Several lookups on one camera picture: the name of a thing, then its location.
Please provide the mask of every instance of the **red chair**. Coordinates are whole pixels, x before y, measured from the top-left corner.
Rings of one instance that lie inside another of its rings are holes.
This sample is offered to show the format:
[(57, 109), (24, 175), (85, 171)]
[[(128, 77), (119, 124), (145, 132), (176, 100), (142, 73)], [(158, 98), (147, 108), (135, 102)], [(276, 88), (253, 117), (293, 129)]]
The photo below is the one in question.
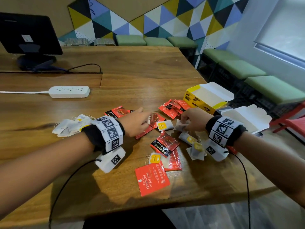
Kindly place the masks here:
[(284, 116), (282, 116), (281, 118), (276, 119), (276, 120), (274, 120), (274, 121), (271, 121), (271, 122), (269, 123), (269, 126), (271, 127), (271, 126), (274, 126), (274, 125), (278, 125), (279, 123), (284, 123), (284, 121), (285, 121), (286, 119), (289, 119), (290, 117), (294, 116), (294, 115), (297, 114), (299, 111), (301, 111), (303, 108), (305, 108), (305, 102), (300, 103), (294, 110), (292, 110), (292, 111), (286, 113), (286, 114), (285, 114)]
[(292, 128), (297, 133), (301, 134), (303, 137), (305, 137), (305, 117), (297, 118), (293, 120), (284, 120), (284, 126), (276, 129), (273, 131), (273, 133), (276, 133), (278, 131), (281, 131), (287, 127)]

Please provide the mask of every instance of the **yellow triangle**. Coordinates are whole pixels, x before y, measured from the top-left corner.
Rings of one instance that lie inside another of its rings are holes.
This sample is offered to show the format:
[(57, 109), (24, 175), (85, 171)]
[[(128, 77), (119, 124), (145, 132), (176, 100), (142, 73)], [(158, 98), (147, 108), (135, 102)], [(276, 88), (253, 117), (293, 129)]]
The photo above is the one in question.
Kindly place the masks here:
[(177, 19), (182, 21), (185, 25), (190, 26), (192, 15), (193, 15), (193, 10), (194, 9), (191, 9), (191, 10), (185, 12), (184, 14), (177, 16)]
[(213, 15), (206, 36), (213, 34), (221, 29), (223, 29), (222, 25), (220, 25), (220, 23), (216, 20), (215, 16)]
[(177, 15), (179, 0), (169, 0), (163, 4), (174, 16)]
[(78, 27), (86, 24), (87, 22), (91, 21), (90, 18), (87, 18), (86, 16), (80, 14), (79, 12), (77, 12), (76, 10), (68, 7), (69, 12), (70, 12), (70, 16), (72, 19), (72, 23), (74, 26), (74, 29), (76, 30)]
[(113, 34), (112, 34), (112, 32), (106, 34), (103, 38), (111, 38), (111, 39), (113, 39)]
[(144, 15), (132, 20), (130, 22), (132, 26), (134, 26), (137, 30), (139, 30), (141, 33), (144, 31)]
[(201, 14), (200, 21), (202, 19), (205, 19), (208, 16), (211, 16), (212, 14), (213, 14), (213, 11), (212, 11), (208, 1), (206, 1), (206, 3), (204, 4), (204, 8), (203, 8), (203, 11), (202, 11), (202, 14)]

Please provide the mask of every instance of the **hand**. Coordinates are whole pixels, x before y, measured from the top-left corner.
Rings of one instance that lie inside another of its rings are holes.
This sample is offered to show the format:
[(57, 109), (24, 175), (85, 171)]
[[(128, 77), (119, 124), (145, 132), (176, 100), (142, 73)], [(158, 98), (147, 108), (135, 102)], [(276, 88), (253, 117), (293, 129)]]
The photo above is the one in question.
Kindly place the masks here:
[(141, 107), (138, 110), (119, 118), (118, 121), (123, 125), (125, 135), (133, 137), (147, 129), (147, 119), (150, 115), (150, 111), (143, 112), (143, 108)]
[(185, 124), (186, 120), (189, 119), (191, 123), (184, 130), (202, 132), (206, 129), (206, 124), (212, 117), (213, 115), (201, 108), (189, 108), (181, 114), (181, 123)]

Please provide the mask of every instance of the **painted wall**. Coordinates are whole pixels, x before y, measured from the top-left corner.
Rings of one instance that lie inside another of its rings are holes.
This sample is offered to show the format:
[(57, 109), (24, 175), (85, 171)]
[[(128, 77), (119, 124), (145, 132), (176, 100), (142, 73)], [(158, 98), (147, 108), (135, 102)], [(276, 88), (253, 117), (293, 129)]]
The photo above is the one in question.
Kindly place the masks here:
[(269, 75), (305, 91), (304, 69), (254, 48), (254, 40), (277, 2), (278, 0), (249, 0), (227, 50), (266, 71)]
[(97, 0), (76, 0), (68, 5), (74, 30), (59, 37), (113, 38), (116, 34), (143, 37), (189, 37), (198, 48), (197, 66), (203, 49), (226, 49), (248, 0), (169, 0), (131, 21)]

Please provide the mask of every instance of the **colorful triangle pattern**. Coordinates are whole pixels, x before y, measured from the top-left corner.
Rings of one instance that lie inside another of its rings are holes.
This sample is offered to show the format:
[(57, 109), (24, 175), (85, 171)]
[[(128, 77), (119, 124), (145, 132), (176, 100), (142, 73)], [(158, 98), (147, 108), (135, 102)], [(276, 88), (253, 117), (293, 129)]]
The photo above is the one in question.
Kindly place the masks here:
[(143, 37), (188, 37), (198, 44), (198, 60), (206, 47), (226, 49), (249, 0), (169, 0), (127, 22), (97, 0), (68, 5), (74, 30), (59, 37), (114, 38), (117, 34)]

